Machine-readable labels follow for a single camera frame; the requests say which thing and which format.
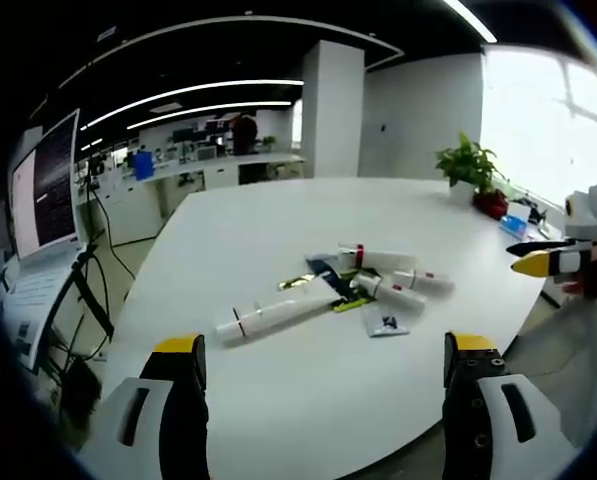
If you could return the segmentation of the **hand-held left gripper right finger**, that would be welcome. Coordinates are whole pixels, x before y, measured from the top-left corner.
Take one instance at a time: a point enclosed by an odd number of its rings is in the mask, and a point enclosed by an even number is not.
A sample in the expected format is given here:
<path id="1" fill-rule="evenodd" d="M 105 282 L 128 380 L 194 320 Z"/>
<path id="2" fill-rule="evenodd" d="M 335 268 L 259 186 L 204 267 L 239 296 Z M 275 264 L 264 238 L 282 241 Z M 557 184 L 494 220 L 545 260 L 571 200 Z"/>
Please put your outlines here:
<path id="1" fill-rule="evenodd" d="M 443 385 L 444 479 L 555 479 L 577 456 L 559 410 L 487 338 L 445 334 Z"/>

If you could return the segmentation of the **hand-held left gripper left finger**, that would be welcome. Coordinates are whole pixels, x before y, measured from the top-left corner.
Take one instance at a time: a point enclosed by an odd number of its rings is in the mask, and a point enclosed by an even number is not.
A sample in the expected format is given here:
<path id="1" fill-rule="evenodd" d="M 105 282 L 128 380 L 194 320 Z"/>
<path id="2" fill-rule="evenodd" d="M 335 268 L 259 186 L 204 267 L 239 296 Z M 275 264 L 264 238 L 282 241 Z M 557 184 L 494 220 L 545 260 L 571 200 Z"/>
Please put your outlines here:
<path id="1" fill-rule="evenodd" d="M 157 344 L 93 418 L 79 461 L 95 479 L 207 479 L 204 336 Z"/>

